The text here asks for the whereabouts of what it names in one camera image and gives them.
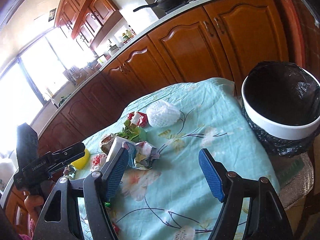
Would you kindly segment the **person's left hand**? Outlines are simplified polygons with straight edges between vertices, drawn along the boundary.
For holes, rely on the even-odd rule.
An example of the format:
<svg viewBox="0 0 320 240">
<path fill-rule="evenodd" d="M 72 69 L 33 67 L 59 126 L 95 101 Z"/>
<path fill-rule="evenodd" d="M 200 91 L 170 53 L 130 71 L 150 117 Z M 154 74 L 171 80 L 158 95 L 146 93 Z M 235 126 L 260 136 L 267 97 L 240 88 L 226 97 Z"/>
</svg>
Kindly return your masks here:
<svg viewBox="0 0 320 240">
<path fill-rule="evenodd" d="M 40 195 L 28 195 L 24 200 L 24 205 L 33 220 L 33 224 L 36 226 L 38 218 L 40 216 L 44 199 Z"/>
</svg>

